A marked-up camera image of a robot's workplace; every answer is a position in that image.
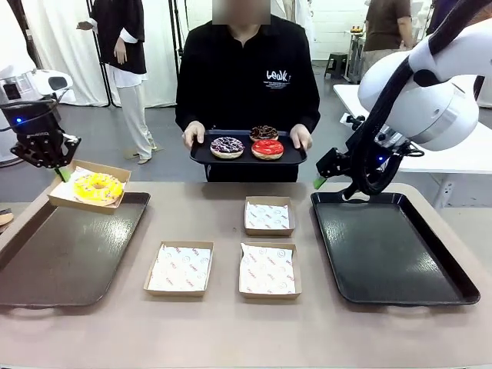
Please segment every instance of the cardboard box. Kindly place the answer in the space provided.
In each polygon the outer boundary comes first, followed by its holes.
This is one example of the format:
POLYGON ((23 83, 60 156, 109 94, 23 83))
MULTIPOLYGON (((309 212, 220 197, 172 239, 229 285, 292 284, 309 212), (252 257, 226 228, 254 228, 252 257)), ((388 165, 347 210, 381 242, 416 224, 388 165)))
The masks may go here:
POLYGON ((189 296, 189 297, 201 297, 205 294, 208 286, 208 279, 210 277, 210 270, 212 266, 212 258, 214 254, 214 243, 213 242, 200 242, 200 241, 163 241, 159 246, 159 249, 155 253, 152 259, 151 267, 148 270, 147 277, 145 278, 144 290, 149 294, 154 296, 189 296), (159 291, 149 288, 151 282, 152 271, 156 265, 156 261, 159 256, 159 251, 163 246, 168 246, 170 248, 185 248, 185 249, 206 249, 210 250, 210 258, 208 259, 207 275, 205 277, 205 287, 204 290, 198 291, 159 291))
MULTIPOLYGON (((106 165, 89 163, 87 161, 74 160, 65 167, 65 170, 73 173, 77 167, 87 169, 89 171, 93 171, 94 173, 105 173, 107 175, 112 175, 117 178, 121 183, 127 184, 130 181, 130 171, 126 171, 125 169, 108 167, 106 165)), ((52 182, 51 189, 52 192, 48 195, 49 202, 54 206, 63 206, 67 208, 76 208, 80 210, 93 211, 96 213, 108 214, 112 215, 115 213, 116 209, 120 206, 121 200, 125 196, 125 190, 123 190, 123 194, 121 197, 114 203, 109 206, 99 206, 99 205, 91 205, 84 204, 80 201, 76 200, 67 200, 65 198, 59 198, 52 195, 55 188, 62 182, 62 179, 59 176, 56 176, 52 182)))
POLYGON ((294 209, 291 198, 277 196, 249 196, 244 204, 244 229, 250 236, 281 236, 290 237, 295 229, 294 209), (248 202, 257 205, 287 206, 288 207, 288 228, 286 229, 255 229, 248 224, 248 202))
MULTIPOLYGON (((255 246, 258 248, 281 248, 284 250, 292 250, 292 268, 294 270, 294 286, 295 293, 293 294, 255 294, 251 292, 241 291, 241 282, 239 283, 239 293, 241 293, 245 298, 260 298, 260 299, 285 299, 285 300, 295 300, 302 293, 301 285, 301 270, 299 268, 298 262, 298 250, 295 244, 276 244, 270 242, 244 242, 249 246, 255 246)), ((241 249, 241 261, 244 257, 244 253, 241 249)))

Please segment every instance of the hand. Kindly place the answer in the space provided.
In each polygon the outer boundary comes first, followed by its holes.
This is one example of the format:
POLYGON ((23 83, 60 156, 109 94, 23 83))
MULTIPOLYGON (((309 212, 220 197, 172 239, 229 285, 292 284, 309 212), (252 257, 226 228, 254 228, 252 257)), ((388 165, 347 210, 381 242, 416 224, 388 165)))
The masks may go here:
POLYGON ((89 22, 79 22, 77 24, 77 29, 81 29, 82 31, 91 31, 94 27, 89 22))
POLYGON ((116 46, 115 46, 115 57, 118 60, 118 64, 123 65, 126 61, 126 46, 125 42, 123 39, 120 37, 116 41, 116 46))
POLYGON ((199 121, 193 121, 190 123, 183 133, 184 146, 188 150, 191 150, 193 146, 194 138, 196 137, 199 144, 203 144, 205 136, 205 127, 199 121))
POLYGON ((291 130, 291 139, 296 149, 302 146, 307 151, 313 145, 313 138, 305 125, 295 125, 291 130))

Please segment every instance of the yellow donut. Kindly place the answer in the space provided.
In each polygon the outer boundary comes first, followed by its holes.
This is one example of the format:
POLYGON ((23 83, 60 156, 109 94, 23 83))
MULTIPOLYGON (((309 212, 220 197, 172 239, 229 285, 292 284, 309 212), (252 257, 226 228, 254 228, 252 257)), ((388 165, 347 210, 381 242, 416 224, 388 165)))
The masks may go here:
POLYGON ((94 173, 75 181, 74 194, 85 204, 108 206, 114 204, 123 193, 123 185, 112 175, 94 173))

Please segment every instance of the black tray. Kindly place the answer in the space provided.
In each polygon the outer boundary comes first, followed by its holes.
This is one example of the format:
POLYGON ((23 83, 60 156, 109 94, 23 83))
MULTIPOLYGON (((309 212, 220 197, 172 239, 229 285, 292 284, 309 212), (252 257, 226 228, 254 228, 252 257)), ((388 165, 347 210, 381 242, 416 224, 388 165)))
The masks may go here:
POLYGON ((356 304, 467 305, 480 292, 402 194, 311 195, 338 290, 356 304))
POLYGON ((0 253, 0 305, 57 308, 99 301, 149 199, 127 192, 113 215, 43 206, 0 253))
POLYGON ((254 142, 249 138, 249 131, 225 131, 215 129, 205 132, 203 144, 195 142, 191 149, 191 159, 200 164, 243 164, 243 165, 299 165, 306 161, 308 156, 304 150, 296 150, 287 132, 278 132, 278 140, 284 146, 284 154, 278 160, 261 160, 251 153, 251 146, 254 142), (219 137, 233 137, 241 141, 244 145, 244 153, 241 157, 233 160, 220 159, 210 151, 213 140, 219 137))

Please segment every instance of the donut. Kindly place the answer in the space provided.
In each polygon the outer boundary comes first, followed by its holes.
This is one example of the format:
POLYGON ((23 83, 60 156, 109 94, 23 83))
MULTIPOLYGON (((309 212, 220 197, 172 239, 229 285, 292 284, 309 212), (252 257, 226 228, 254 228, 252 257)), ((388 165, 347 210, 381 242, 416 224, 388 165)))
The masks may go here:
POLYGON ((251 151, 258 159, 277 160, 284 154, 284 146, 275 140, 261 140, 253 144, 251 151))
POLYGON ((84 204, 108 206, 123 194, 123 185, 112 175, 93 173, 78 178, 74 183, 74 195, 84 204))
POLYGON ((260 125, 251 129, 249 138, 254 142, 260 140, 278 140, 278 132, 268 125, 260 125))
POLYGON ((236 138, 220 137, 213 140, 210 151, 220 159, 236 159, 243 155, 244 145, 236 138))

